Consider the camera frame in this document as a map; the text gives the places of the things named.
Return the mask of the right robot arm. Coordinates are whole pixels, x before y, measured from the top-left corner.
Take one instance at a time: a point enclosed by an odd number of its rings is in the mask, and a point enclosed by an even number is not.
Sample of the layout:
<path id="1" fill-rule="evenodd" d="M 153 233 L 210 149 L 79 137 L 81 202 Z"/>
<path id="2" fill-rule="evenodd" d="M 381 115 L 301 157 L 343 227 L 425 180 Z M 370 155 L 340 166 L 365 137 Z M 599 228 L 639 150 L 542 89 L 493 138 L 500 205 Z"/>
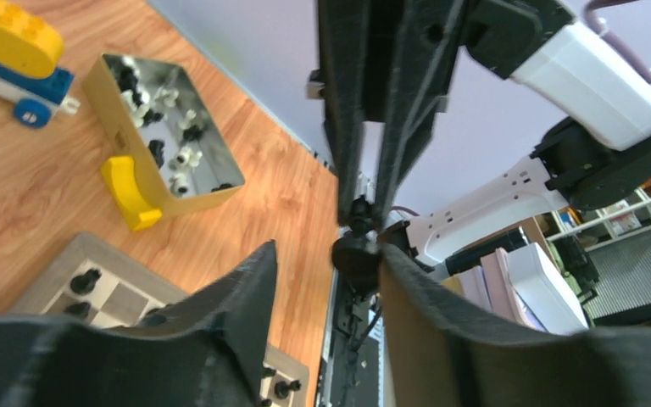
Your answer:
<path id="1" fill-rule="evenodd" d="M 561 1 L 319 1 L 319 66 L 308 94 L 324 103 L 347 228 L 341 272 L 379 265 L 396 191 L 444 112 L 458 53 L 527 86 L 565 113 L 509 170 L 446 209 L 401 227 L 402 250 L 434 265 L 534 215 L 600 209 L 651 176 L 651 69 L 586 4 Z"/>

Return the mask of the black chess piece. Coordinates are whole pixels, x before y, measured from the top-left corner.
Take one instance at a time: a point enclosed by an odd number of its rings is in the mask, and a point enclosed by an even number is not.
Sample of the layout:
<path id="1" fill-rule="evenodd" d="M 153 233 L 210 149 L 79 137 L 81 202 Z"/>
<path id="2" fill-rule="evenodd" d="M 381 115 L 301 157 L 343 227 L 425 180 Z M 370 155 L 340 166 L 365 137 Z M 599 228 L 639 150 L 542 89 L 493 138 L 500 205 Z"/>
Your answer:
<path id="1" fill-rule="evenodd" d="M 347 230 L 331 247 L 331 262 L 354 292 L 362 297 L 378 291 L 380 249 L 377 236 L 383 217 L 365 194 L 337 212 L 339 226 Z"/>

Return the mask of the wooden chess board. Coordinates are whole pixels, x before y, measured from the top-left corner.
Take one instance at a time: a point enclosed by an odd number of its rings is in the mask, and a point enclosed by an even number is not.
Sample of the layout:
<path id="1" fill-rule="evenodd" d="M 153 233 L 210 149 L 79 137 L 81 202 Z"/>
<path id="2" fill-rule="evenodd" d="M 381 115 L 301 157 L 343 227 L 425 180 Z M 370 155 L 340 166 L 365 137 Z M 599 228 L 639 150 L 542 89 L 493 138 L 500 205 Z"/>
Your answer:
<path id="1" fill-rule="evenodd" d="M 70 288 L 73 277 L 97 271 L 100 277 L 86 294 Z M 184 299 L 187 293 L 100 237 L 81 231 L 64 246 L 8 310 L 16 314 L 63 313 L 86 302 L 85 321 L 107 328 L 132 326 L 145 315 Z"/>

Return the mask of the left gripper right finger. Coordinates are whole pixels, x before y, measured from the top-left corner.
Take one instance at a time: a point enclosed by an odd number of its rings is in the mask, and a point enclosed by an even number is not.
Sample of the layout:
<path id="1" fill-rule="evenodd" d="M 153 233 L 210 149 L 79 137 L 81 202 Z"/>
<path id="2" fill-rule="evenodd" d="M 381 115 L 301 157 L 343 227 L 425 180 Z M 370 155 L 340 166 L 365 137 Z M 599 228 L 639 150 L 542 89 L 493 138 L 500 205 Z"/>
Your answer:
<path id="1" fill-rule="evenodd" d="M 380 289 L 400 406 L 651 406 L 651 327 L 536 331 L 449 291 L 391 244 Z"/>

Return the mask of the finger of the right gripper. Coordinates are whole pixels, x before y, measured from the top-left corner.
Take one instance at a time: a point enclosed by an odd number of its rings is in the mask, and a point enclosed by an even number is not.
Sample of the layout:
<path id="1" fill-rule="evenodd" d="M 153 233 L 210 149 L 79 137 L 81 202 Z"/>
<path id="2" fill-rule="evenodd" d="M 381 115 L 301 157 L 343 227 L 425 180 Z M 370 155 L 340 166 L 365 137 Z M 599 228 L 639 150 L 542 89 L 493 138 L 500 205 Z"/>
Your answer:
<path id="1" fill-rule="evenodd" d="M 338 178 L 337 222 L 375 223 L 372 206 L 356 202 L 364 148 L 363 93 L 371 1 L 317 2 L 324 128 Z"/>
<path id="2" fill-rule="evenodd" d="M 431 137 L 420 131 L 443 94 L 458 47 L 465 1 L 406 1 L 395 34 L 387 83 L 373 222 L 382 228 L 398 187 Z"/>

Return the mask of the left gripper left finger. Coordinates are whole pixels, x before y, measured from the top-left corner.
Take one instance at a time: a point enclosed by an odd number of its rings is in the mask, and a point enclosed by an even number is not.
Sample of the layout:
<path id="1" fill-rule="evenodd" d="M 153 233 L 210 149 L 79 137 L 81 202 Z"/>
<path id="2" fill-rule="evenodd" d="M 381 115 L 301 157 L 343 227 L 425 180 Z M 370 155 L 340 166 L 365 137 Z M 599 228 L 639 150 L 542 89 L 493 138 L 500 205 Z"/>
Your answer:
<path id="1" fill-rule="evenodd" d="M 255 406 L 277 271 L 265 242 L 134 326 L 0 316 L 0 406 Z"/>

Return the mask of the yellow tin with chess pieces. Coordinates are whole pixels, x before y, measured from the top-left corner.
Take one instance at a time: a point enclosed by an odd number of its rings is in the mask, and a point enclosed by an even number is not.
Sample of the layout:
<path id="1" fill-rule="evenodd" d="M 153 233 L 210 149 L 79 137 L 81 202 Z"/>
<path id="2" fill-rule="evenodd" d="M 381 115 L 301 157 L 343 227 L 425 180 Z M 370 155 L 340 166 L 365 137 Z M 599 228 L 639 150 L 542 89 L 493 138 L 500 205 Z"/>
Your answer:
<path id="1" fill-rule="evenodd" d="M 161 220 L 223 204 L 246 183 L 187 70 L 176 63 L 103 53 L 84 92 L 115 148 L 135 160 L 143 197 Z"/>

